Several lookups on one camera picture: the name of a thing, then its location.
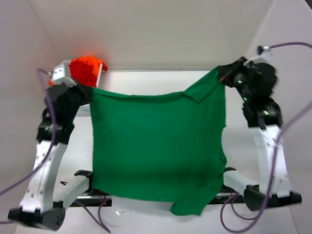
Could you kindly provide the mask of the green t shirt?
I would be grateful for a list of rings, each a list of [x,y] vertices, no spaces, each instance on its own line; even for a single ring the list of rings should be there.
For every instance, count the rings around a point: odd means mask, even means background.
[[[90,111],[94,188],[170,202],[177,216],[201,215],[220,192],[226,99],[217,68],[186,90],[164,95],[95,88]]]

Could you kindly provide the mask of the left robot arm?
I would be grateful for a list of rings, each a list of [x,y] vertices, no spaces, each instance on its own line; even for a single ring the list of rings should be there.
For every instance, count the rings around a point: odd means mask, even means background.
[[[8,220],[22,226],[57,231],[64,222],[66,209],[91,188],[91,171],[78,171],[59,192],[54,192],[61,159],[74,129],[80,108],[90,103],[93,88],[81,84],[59,84],[46,90],[46,108],[36,137],[36,159],[24,198],[8,212]]]

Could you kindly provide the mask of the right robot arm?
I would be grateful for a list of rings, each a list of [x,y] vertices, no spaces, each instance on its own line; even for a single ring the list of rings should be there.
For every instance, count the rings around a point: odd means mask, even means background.
[[[277,83],[275,68],[241,57],[217,70],[220,82],[235,88],[243,99],[242,112],[254,138],[260,172],[256,182],[226,168],[223,185],[243,196],[251,211],[259,211],[263,201],[268,208],[301,203],[301,194],[294,191],[288,178],[282,141],[277,139],[283,121],[281,109],[271,97]]]

